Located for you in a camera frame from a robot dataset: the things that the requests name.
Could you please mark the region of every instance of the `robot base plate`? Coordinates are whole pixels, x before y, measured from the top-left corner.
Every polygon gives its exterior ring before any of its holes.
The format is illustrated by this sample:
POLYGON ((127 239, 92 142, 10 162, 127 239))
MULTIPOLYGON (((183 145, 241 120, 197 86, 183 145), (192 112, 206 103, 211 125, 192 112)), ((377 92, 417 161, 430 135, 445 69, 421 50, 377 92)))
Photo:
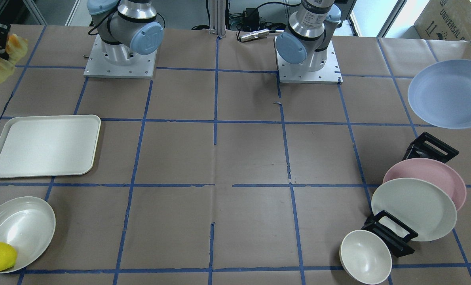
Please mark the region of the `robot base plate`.
POLYGON ((310 72, 303 65, 293 65, 286 62, 276 51, 276 61, 279 69, 279 81, 281 83, 316 83, 338 84, 343 83, 343 77, 339 71, 339 64, 332 42, 327 48, 327 61, 322 69, 310 72))
POLYGON ((137 54, 131 65, 113 65, 105 59, 102 40, 97 35, 84 70, 85 77, 153 79, 156 51, 149 55, 137 54))

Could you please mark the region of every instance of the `cardboard box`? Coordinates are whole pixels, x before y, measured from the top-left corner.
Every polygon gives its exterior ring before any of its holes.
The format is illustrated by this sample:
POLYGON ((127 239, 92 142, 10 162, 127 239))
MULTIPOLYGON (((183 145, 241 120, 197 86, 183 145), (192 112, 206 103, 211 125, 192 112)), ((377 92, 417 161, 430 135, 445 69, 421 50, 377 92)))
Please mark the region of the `cardboard box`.
POLYGON ((430 0, 415 28, 426 40, 471 40, 471 0, 430 0))

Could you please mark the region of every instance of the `blue joint cap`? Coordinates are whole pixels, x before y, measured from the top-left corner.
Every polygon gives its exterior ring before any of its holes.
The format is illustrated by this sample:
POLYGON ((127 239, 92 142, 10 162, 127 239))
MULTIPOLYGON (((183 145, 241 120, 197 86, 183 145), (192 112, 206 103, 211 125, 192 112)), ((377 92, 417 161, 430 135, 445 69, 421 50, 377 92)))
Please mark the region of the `blue joint cap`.
POLYGON ((332 5, 329 14, 327 14, 326 21, 331 23, 339 23, 341 21, 341 10, 336 5, 332 5))
POLYGON ((142 55, 148 55, 158 49, 163 40, 163 28, 157 22, 146 24, 135 33, 130 48, 142 55))
POLYGON ((118 0, 87 0, 87 10, 90 15, 98 15, 116 7, 118 0))
POLYGON ((300 40, 287 32, 279 34, 275 44, 279 55, 288 63, 296 65, 308 57, 306 48, 300 40))

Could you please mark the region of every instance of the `black plate holder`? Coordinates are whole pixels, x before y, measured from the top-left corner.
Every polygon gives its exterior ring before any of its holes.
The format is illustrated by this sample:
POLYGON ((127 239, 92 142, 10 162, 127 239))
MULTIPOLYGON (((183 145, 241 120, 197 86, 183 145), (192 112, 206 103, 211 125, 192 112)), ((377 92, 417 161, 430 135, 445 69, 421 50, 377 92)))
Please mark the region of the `black plate holder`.
POLYGON ((370 215, 366 219, 362 229, 370 231, 381 238, 395 257, 407 256, 415 252, 415 250, 407 243, 411 239, 418 237, 418 233, 416 233, 416 231, 408 227, 406 224, 401 222, 401 220, 397 219, 387 211, 381 211, 376 215, 370 215), (383 217, 391 219, 393 222, 406 230, 408 234, 405 237, 400 237, 388 227, 380 224, 379 221, 383 217))
POLYGON ((428 132, 423 132, 422 135, 419 135, 414 141, 411 142, 410 146, 408 146, 408 150, 406 151, 403 160, 409 158, 430 158, 446 163, 458 154, 458 150, 452 146, 449 146, 428 132), (433 146, 440 149, 444 153, 440 152, 433 146))

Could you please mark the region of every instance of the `robot label sticker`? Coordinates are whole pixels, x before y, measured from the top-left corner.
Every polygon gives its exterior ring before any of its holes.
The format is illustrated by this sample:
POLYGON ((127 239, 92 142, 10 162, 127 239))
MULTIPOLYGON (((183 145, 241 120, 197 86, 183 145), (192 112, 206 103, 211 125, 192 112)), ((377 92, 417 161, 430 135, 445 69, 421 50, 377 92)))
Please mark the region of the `robot label sticker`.
POLYGON ((326 17, 327 14, 318 15, 307 11, 304 18, 302 18, 302 24, 306 27, 317 28, 322 25, 326 17))

